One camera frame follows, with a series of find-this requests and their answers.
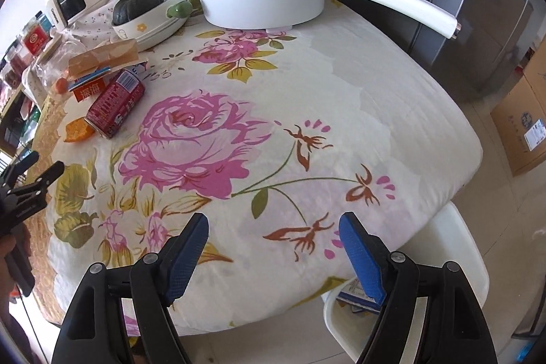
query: table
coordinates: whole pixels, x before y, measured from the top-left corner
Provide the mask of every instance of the table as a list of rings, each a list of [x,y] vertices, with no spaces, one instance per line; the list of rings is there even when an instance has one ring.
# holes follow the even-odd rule
[[[145,95],[112,140],[63,142],[89,103],[43,112],[31,176],[57,159],[67,166],[29,220],[47,319],[62,320],[92,262],[159,251],[195,211],[210,236],[171,310],[178,333],[273,316],[354,275],[343,212],[394,250],[481,161],[446,92],[335,0],[283,33],[220,29],[197,14],[145,55]],[[129,302],[124,313],[138,334]]]

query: white ceramic bowl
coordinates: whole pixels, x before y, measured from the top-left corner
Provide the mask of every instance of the white ceramic bowl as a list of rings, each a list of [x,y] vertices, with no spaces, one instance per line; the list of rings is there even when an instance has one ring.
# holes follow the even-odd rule
[[[152,30],[158,28],[163,29],[164,27],[167,28],[177,21],[180,23],[179,26],[182,27],[182,24],[184,24],[186,19],[184,18],[184,20],[181,21],[181,18],[179,17],[169,18],[167,16],[167,10],[171,6],[184,1],[186,0],[163,0],[157,7],[141,14],[135,19],[122,25],[113,25],[114,30],[121,39],[138,39]]]

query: tile floor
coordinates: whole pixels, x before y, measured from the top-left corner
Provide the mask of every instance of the tile floor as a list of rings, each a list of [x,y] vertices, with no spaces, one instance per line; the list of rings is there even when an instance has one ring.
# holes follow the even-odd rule
[[[489,115],[517,81],[512,77],[496,94],[459,105],[482,143],[482,165],[453,199],[466,221],[489,271],[490,289],[483,308],[501,364],[511,364],[522,341],[510,340],[546,273],[546,162],[513,178]],[[321,300],[237,329],[185,337],[195,364],[350,364],[322,318]],[[21,304],[12,307],[31,343],[32,330]],[[58,330],[41,319],[27,300],[40,342],[51,360]]]

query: black cable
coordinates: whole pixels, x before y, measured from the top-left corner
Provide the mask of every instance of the black cable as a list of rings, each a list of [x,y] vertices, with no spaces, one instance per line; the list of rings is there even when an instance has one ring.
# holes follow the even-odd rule
[[[45,353],[44,353],[44,350],[43,350],[43,348],[42,348],[42,345],[40,344],[40,340],[38,339],[38,335],[36,335],[36,330],[34,330],[34,326],[32,325],[31,317],[28,316],[27,307],[25,306],[25,302],[23,301],[23,292],[21,291],[21,288],[19,287],[18,284],[17,284],[17,290],[19,291],[19,296],[20,296],[21,303],[23,304],[23,309],[25,309],[25,313],[27,314],[28,322],[29,322],[29,324],[31,325],[32,332],[34,333],[34,337],[36,338],[36,342],[38,343],[38,347],[39,347],[40,350],[42,351],[42,355],[44,355],[45,362],[46,362],[47,364],[49,364],[49,361],[47,360],[47,356],[45,356]]]

